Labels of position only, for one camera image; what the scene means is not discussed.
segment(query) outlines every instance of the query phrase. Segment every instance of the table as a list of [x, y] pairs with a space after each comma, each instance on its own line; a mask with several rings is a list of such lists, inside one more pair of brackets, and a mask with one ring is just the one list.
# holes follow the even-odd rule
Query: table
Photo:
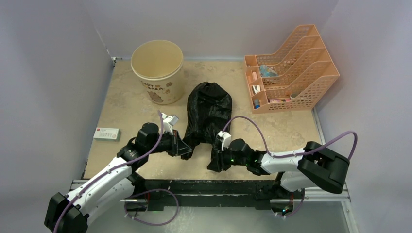
[[[280, 113], [252, 114], [252, 106], [244, 80], [241, 62], [184, 62], [185, 94], [177, 102], [158, 105], [149, 100], [146, 91], [133, 73], [130, 61], [117, 61], [114, 67], [98, 127], [119, 128], [119, 142], [93, 141], [84, 179], [90, 179], [103, 169], [116, 153], [136, 136], [146, 122], [159, 125], [157, 110], [179, 117], [174, 129], [183, 137], [187, 126], [187, 99], [191, 91], [202, 82], [219, 84], [233, 99], [232, 117], [251, 118], [262, 129], [268, 147], [273, 152], [290, 151], [303, 147], [308, 141], [321, 143], [312, 111], [285, 111]], [[264, 150], [264, 145], [254, 126], [244, 120], [233, 121], [232, 139], [242, 138], [251, 148]], [[189, 160], [170, 157], [166, 153], [152, 154], [149, 161], [137, 172], [145, 179], [168, 180], [273, 180], [270, 176], [256, 176], [244, 166], [232, 166], [220, 173], [206, 169], [210, 163], [211, 145], [200, 144]]]

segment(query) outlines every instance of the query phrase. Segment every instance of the beige bucket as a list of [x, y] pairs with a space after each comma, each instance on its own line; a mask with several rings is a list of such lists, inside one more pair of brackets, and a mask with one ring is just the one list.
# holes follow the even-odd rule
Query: beige bucket
[[131, 63], [153, 102], [169, 104], [182, 97], [183, 53], [179, 46], [167, 40], [146, 42], [135, 50]]

